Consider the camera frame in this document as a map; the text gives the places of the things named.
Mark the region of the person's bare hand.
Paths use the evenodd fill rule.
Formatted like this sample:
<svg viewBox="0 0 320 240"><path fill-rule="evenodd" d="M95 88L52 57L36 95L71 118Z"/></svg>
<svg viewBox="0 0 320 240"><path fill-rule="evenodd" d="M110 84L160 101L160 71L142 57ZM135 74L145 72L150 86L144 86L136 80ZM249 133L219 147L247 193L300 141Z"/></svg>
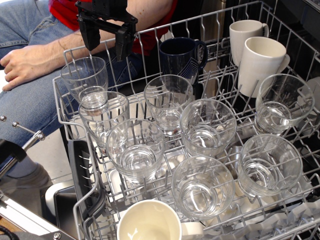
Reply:
<svg viewBox="0 0 320 240"><path fill-rule="evenodd" d="M63 57L65 50L63 45L54 41L10 51L0 59L7 82L2 90L10 91L62 67L65 63Z"/></svg>

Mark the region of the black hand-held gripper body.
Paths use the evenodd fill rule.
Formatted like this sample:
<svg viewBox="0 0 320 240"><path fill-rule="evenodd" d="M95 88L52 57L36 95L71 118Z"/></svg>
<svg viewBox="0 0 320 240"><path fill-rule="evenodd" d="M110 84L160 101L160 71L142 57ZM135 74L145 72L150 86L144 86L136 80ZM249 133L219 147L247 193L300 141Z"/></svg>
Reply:
<svg viewBox="0 0 320 240"><path fill-rule="evenodd" d="M127 12L126 0L79 0L75 6L78 9L79 29L82 32L118 32L121 29L127 32L136 31L138 19Z"/></svg>

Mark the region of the person's right forearm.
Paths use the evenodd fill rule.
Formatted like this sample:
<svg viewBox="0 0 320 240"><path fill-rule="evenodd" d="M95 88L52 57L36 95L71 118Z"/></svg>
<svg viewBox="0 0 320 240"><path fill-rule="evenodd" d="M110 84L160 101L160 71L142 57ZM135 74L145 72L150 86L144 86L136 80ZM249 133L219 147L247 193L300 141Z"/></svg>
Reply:
<svg viewBox="0 0 320 240"><path fill-rule="evenodd" d="M81 48L76 50L73 53L75 59L88 57L90 54L97 54L104 50L111 49L115 46L115 34L109 33L107 31L100 30L100 41L106 41L106 46L104 43L100 43L95 49L87 50L85 48ZM79 47L83 47L85 45L82 34L80 30L77 30L67 36L61 37L57 40L54 40L48 43L46 46L48 47L47 53L50 53L50 59L53 61L51 64L52 68L55 70L57 68L63 67L66 64L66 60L64 57L64 51L75 49Z"/></svg>

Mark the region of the person's left forearm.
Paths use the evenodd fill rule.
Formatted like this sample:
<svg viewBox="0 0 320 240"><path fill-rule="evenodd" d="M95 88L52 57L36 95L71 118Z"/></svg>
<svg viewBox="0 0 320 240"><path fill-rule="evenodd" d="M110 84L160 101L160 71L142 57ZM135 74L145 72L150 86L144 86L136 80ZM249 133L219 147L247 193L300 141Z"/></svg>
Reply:
<svg viewBox="0 0 320 240"><path fill-rule="evenodd" d="M127 12L138 19L136 31L143 31L161 19L171 10L172 0L128 0Z"/></svg>

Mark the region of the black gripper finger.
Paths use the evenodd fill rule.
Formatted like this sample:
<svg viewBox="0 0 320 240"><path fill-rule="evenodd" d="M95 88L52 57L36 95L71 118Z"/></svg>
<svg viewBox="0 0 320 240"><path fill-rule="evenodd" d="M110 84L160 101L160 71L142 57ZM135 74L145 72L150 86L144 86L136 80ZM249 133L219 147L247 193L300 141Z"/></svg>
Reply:
<svg viewBox="0 0 320 240"><path fill-rule="evenodd" d="M100 44L100 29L96 27L97 18L87 15L78 16L79 30L85 47L92 51Z"/></svg>
<svg viewBox="0 0 320 240"><path fill-rule="evenodd" d="M132 53L135 41L136 25L123 24L115 34L115 50L118 62L123 61Z"/></svg>

